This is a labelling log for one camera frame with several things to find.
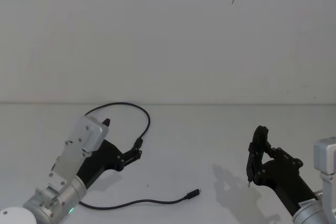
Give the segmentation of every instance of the black wire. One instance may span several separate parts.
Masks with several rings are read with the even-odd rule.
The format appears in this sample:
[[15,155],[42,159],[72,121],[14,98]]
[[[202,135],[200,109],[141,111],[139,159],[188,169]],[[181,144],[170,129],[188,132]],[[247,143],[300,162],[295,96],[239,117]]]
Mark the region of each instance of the black wire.
[[[148,118],[148,123],[147,123],[147,126],[146,126],[145,130],[142,132],[142,134],[137,139],[142,138],[146,134],[146,132],[148,131],[149,126],[151,124],[151,117],[149,116],[148,112],[144,108],[142,108],[142,107],[140,107],[140,106],[138,106],[136,104],[133,104],[133,103],[129,103],[129,102],[112,102],[112,103],[108,103],[108,104],[96,107],[96,108],[88,111],[87,113],[85,113],[85,115],[88,115],[88,114],[90,114],[93,111],[96,111],[96,110],[99,110],[99,109],[102,109],[102,108],[105,108],[105,107],[108,107],[108,106],[112,106],[112,105],[128,105],[128,106],[132,106],[132,107],[138,108],[139,110],[142,110],[146,114],[146,116]],[[135,200],[135,201],[132,201],[132,202],[129,202],[129,203],[125,203],[125,204],[118,205],[118,206],[113,206],[113,207],[95,207],[95,206],[91,206],[89,204],[86,204],[86,203],[84,203],[82,201],[80,201],[79,204],[82,205],[82,206],[84,206],[84,207],[87,207],[87,208],[90,208],[90,209],[94,209],[94,210],[114,210],[114,209],[123,208],[123,207],[127,207],[127,206],[130,206],[130,205],[138,204],[138,203],[143,203],[143,202],[149,202],[149,203],[155,203],[155,204],[163,204],[163,205],[171,205],[171,204],[180,203],[180,202],[182,202],[182,201],[184,201],[186,199],[192,199],[192,198],[196,197],[197,195],[199,195],[200,193],[201,193],[201,190],[196,189],[196,190],[191,191],[186,196],[184,196],[183,198],[178,199],[178,200],[160,201],[160,200],[154,200],[154,199],[140,199],[140,200]]]
[[132,202],[129,202],[129,203],[125,203],[125,204],[122,204],[122,205],[119,205],[119,206],[114,206],[114,207],[94,207],[94,206],[85,204],[83,202],[80,202],[79,204],[82,205],[82,206],[84,206],[84,207],[93,209],[93,210],[115,210],[115,209],[118,209],[118,208],[128,207],[130,205],[134,205],[134,204],[138,204],[138,203],[143,203],[143,202],[149,202],[149,203],[155,203],[155,204],[164,204],[164,205],[171,205],[171,204],[176,204],[176,203],[182,202],[184,200],[185,200],[185,197],[183,197],[181,199],[178,199],[178,200],[174,200],[174,201],[160,201],[160,200],[154,200],[154,199],[140,199],[140,200],[135,200],[135,201],[132,201]]
[[[111,103],[107,103],[107,104],[104,104],[102,106],[98,106],[98,107],[86,112],[85,115],[88,115],[88,114],[92,113],[93,111],[100,110],[100,109],[103,109],[105,107],[109,107],[109,106],[112,106],[112,105],[127,105],[127,106],[135,107],[139,110],[142,110],[146,114],[148,122],[147,122],[147,126],[146,126],[145,130],[138,137],[138,139],[142,138],[146,134],[146,132],[149,129],[149,126],[151,125],[151,117],[149,116],[147,110],[145,110],[144,108],[142,108],[142,107],[140,107],[136,104],[130,103],[130,102],[111,102]],[[84,207],[87,207],[87,208],[90,208],[90,209],[95,209],[95,210],[113,210],[113,209],[118,209],[118,208],[126,207],[126,206],[129,206],[129,205],[132,205],[132,204],[141,203],[141,202],[152,202],[152,203],[157,203],[157,204],[174,204],[174,203],[178,203],[182,200],[183,199],[176,200],[176,201],[158,201],[158,200],[151,200],[151,199],[142,199],[142,200],[136,200],[136,201],[133,201],[133,202],[129,202],[129,203],[119,205],[119,206],[114,206],[114,207],[95,207],[95,206],[85,204],[82,201],[80,201],[79,204],[84,206]]]
[[107,103],[107,104],[96,107],[96,108],[86,112],[85,115],[88,115],[88,114],[92,113],[93,111],[100,110],[100,109],[103,109],[105,107],[109,107],[109,106],[112,106],[112,105],[127,105],[127,106],[132,106],[132,107],[138,108],[139,110],[142,110],[147,116],[148,123],[147,123],[146,129],[142,132],[142,134],[138,138],[142,138],[146,134],[146,132],[149,129],[149,126],[151,125],[151,117],[149,116],[148,112],[144,108],[142,108],[142,107],[140,107],[136,104],[130,103],[130,102],[111,102],[111,103]]

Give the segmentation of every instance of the white wall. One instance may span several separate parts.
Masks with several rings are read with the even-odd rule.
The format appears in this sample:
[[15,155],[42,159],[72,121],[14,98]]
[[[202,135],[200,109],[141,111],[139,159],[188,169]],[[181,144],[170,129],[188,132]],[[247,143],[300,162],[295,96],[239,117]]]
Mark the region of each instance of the white wall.
[[0,101],[336,101],[336,0],[0,5]]

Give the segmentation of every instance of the white tabletop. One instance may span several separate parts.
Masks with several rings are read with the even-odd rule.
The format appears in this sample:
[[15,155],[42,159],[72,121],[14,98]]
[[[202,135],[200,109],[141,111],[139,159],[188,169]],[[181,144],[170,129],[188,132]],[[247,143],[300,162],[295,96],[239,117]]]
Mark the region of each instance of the white tabletop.
[[[20,206],[50,171],[77,118],[93,105],[0,105],[0,209]],[[115,211],[78,206],[65,224],[291,223],[267,187],[247,188],[248,145],[258,125],[269,141],[304,167],[302,178],[321,189],[313,168],[314,141],[336,135],[336,106],[146,105],[152,125],[143,155],[122,172],[106,172],[84,202],[113,206],[130,200],[174,200],[201,188],[200,197],[177,205],[142,204]],[[96,114],[111,119],[107,140],[122,151],[146,125],[141,111],[126,106]]]

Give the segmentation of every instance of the label sticker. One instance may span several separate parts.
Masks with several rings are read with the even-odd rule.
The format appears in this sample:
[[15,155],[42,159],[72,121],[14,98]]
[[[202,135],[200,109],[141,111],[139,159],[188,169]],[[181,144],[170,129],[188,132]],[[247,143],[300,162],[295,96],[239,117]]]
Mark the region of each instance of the label sticker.
[[306,201],[299,202],[299,206],[300,206],[300,207],[304,207],[304,206],[306,206],[306,205],[308,205],[308,204],[310,204],[310,203],[312,203],[312,202],[314,202],[314,201],[316,201],[316,199],[308,199],[308,200],[306,200]]

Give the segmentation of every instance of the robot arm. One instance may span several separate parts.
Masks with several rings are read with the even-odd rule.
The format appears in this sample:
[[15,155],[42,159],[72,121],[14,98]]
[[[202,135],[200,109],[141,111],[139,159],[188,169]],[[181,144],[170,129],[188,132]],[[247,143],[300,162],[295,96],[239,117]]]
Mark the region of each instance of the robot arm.
[[[104,140],[109,123],[109,119],[100,123],[93,117],[83,116],[65,142],[65,149],[52,167],[47,184],[36,188],[24,208],[0,212],[0,224],[60,224],[105,170],[121,171],[139,159],[142,139],[123,154]],[[25,221],[18,221],[18,216],[23,216]]]
[[[293,216],[307,201],[317,200],[314,192],[299,175],[303,162],[293,158],[281,148],[272,148],[267,141],[268,129],[257,127],[249,146],[247,176],[249,182],[258,186],[268,186],[279,197]],[[262,163],[264,153],[273,160]]]
[[[246,167],[249,183],[270,187],[293,216],[294,224],[335,224],[336,138],[317,141],[314,146],[315,168],[321,171],[323,179],[323,192],[314,193],[299,175],[303,162],[281,148],[272,148],[267,135],[268,129],[263,126],[254,132]],[[264,153],[273,160],[263,164]]]

